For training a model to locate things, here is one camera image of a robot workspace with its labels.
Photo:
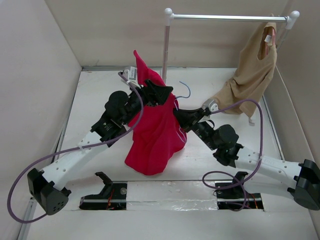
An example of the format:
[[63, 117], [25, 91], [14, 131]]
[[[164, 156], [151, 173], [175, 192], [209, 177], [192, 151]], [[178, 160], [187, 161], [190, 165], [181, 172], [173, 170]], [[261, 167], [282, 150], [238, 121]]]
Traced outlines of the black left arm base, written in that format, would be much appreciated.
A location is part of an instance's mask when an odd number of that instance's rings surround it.
[[121, 211], [127, 209], [127, 181], [112, 181], [102, 171], [96, 172], [104, 187], [98, 194], [90, 194], [81, 197], [79, 208], [89, 211]]

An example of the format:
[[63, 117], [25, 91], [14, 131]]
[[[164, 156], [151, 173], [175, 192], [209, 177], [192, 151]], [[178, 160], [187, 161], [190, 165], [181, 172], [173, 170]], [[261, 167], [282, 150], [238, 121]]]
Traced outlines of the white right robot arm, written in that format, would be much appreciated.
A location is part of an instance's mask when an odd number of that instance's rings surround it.
[[320, 169], [315, 162], [260, 156], [238, 143], [231, 125], [214, 128], [212, 120], [204, 120], [209, 113], [207, 108], [173, 110], [180, 127], [194, 132], [221, 165], [239, 169], [232, 182], [213, 186], [218, 198], [245, 199], [248, 194], [265, 193], [291, 199], [309, 210], [320, 209]]

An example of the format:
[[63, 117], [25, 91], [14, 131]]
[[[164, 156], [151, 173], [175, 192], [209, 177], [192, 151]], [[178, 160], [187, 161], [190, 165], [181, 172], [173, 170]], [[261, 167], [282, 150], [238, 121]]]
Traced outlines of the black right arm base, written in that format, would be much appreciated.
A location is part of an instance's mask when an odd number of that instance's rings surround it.
[[[218, 189], [213, 192], [217, 198], [219, 210], [238, 211], [244, 201], [244, 192], [240, 186], [229, 189]], [[249, 193], [246, 191], [246, 201], [243, 210], [263, 210], [264, 205], [260, 193]]]

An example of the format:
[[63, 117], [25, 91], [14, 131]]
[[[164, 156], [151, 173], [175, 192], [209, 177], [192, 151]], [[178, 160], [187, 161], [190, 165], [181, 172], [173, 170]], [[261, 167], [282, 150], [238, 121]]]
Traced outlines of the red t-shirt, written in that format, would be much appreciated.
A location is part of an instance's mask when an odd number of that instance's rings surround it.
[[178, 106], [171, 93], [165, 104], [144, 107], [142, 118], [133, 129], [133, 144], [124, 161], [127, 166], [146, 176], [157, 175], [185, 147], [187, 134], [174, 116]]

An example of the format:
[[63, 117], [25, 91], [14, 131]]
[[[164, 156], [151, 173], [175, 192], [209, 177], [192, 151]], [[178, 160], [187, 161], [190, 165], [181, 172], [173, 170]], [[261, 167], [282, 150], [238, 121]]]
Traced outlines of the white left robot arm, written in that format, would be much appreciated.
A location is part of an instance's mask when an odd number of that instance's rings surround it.
[[164, 105], [173, 91], [173, 87], [160, 86], [151, 80], [144, 83], [138, 86], [130, 83], [130, 94], [121, 90], [113, 92], [104, 105], [104, 113], [75, 150], [41, 170], [33, 168], [28, 172], [29, 191], [47, 215], [65, 207], [71, 194], [66, 184], [84, 165], [124, 136], [125, 126], [143, 112], [144, 106]]

